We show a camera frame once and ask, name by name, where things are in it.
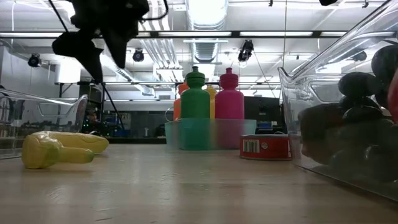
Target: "wooden table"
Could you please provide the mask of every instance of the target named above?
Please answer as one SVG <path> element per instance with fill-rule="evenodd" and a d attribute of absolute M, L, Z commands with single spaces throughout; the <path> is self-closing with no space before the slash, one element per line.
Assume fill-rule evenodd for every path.
<path fill-rule="evenodd" d="M 0 161 L 0 223 L 398 223 L 398 206 L 290 162 L 110 145 L 91 164 Z"/>

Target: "can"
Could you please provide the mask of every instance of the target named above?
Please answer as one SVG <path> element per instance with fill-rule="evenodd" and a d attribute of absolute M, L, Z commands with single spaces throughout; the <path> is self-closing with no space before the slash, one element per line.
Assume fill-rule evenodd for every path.
<path fill-rule="evenodd" d="M 287 134 L 251 134 L 241 136 L 239 152 L 240 157 L 243 159 L 292 160 Z"/>

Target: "pink water bottle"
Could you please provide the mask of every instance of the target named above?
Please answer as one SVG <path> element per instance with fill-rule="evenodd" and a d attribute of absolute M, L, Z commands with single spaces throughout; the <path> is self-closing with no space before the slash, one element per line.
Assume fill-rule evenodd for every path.
<path fill-rule="evenodd" d="M 235 90 L 239 85 L 239 77 L 227 68 L 220 76 L 223 88 L 215 98 L 215 118 L 218 146 L 223 149 L 239 149 L 239 140 L 244 134 L 244 97 Z"/>
<path fill-rule="evenodd" d="M 243 93 L 235 90 L 239 85 L 239 77 L 227 68 L 226 73 L 220 76 L 220 85 L 223 90 L 216 95 L 216 119 L 244 119 Z"/>

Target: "yellow toy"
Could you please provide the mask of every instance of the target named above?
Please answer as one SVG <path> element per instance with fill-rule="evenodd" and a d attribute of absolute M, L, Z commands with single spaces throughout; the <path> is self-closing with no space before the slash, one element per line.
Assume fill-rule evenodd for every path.
<path fill-rule="evenodd" d="M 57 162 L 84 164 L 103 152 L 109 142 L 91 134 L 41 131 L 28 135 L 22 145 L 22 161 L 26 168 L 40 169 Z"/>

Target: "bottle cap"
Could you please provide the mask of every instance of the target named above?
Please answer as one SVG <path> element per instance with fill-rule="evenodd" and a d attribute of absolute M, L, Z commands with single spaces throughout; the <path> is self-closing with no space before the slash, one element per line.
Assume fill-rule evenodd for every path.
<path fill-rule="evenodd" d="M 203 86 L 205 84 L 205 74 L 199 72 L 197 66 L 192 67 L 192 72 L 188 73 L 185 79 L 187 80 L 188 86 L 191 88 L 195 86 Z"/>
<path fill-rule="evenodd" d="M 239 76 L 232 73 L 232 68 L 227 68 L 226 73 L 220 76 L 220 85 L 222 88 L 236 88 L 239 85 Z"/>

